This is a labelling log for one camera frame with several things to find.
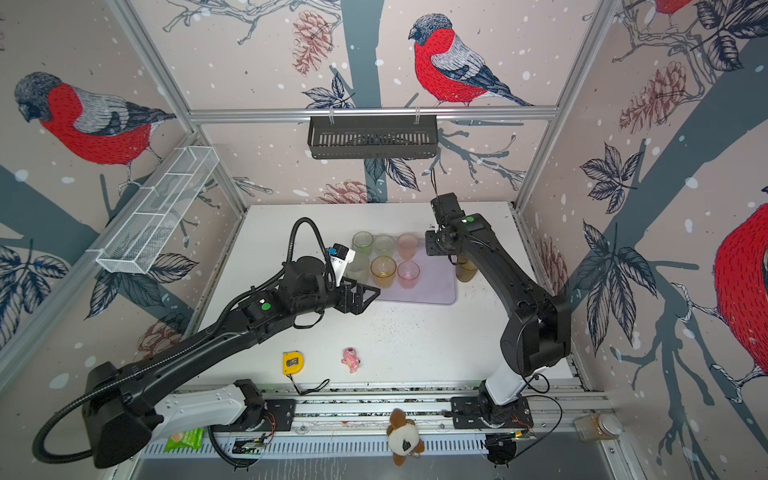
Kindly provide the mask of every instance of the tape measure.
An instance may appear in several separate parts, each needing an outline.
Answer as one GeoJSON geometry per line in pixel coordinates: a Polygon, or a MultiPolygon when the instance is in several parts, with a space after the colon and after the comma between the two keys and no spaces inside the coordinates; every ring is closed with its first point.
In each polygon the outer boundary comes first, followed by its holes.
{"type": "Polygon", "coordinates": [[[296,375],[304,368],[304,357],[298,352],[283,354],[283,375],[296,375]]]}

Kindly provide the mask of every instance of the white table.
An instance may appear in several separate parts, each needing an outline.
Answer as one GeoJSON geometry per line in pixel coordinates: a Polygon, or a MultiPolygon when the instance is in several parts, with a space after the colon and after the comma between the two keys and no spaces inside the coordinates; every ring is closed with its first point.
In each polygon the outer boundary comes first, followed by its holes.
{"type": "MultiPolygon", "coordinates": [[[[467,214],[483,215],[509,255],[534,277],[505,202],[464,202],[462,208],[467,214]]],[[[429,204],[254,205],[221,273],[201,329],[214,323],[233,297],[280,269],[291,227],[301,217],[315,221],[327,246],[349,246],[353,234],[360,230],[411,232],[421,237],[435,225],[429,204]]],[[[293,258],[303,255],[322,258],[308,225],[299,229],[293,258]]],[[[307,314],[298,323],[311,323],[315,316],[307,314]]],[[[304,369],[295,380],[305,386],[326,378],[331,386],[347,388],[353,384],[476,384],[502,361],[499,339],[507,320],[502,303],[479,273],[471,282],[458,284],[458,299],[451,306],[375,300],[357,316],[327,310],[323,321],[312,329],[286,329],[219,362],[187,384],[209,386],[252,379],[258,386],[284,385],[283,352],[292,350],[304,355],[304,369]],[[354,374],[341,363],[342,351],[350,346],[357,350],[361,362],[354,374]]],[[[546,375],[550,379],[571,378],[571,370],[563,359],[546,375]]]]}

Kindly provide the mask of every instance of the stuffed animal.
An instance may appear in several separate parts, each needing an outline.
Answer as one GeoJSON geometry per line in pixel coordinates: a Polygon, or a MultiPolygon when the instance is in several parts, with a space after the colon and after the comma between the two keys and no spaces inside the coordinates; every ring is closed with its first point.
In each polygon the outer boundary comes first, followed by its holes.
{"type": "Polygon", "coordinates": [[[418,456],[425,450],[416,423],[407,419],[401,409],[395,409],[389,416],[386,436],[389,437],[389,449],[392,450],[392,459],[397,466],[406,462],[406,455],[418,456]]]}

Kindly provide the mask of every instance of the black metal basket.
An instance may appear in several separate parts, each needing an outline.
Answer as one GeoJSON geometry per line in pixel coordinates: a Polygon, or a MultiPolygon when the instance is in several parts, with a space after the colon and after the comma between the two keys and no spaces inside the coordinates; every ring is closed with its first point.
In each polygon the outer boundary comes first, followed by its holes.
{"type": "Polygon", "coordinates": [[[307,144],[312,156],[330,158],[432,158],[437,155],[437,116],[312,117],[307,144]]]}

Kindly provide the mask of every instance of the white snow dot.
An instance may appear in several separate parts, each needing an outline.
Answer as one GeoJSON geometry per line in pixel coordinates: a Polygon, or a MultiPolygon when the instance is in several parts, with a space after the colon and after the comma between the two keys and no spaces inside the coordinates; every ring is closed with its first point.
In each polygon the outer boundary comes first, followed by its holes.
{"type": "Polygon", "coordinates": [[[67,382],[69,382],[69,374],[68,373],[62,373],[61,375],[57,376],[51,382],[48,384],[49,389],[63,389],[67,382]]]}

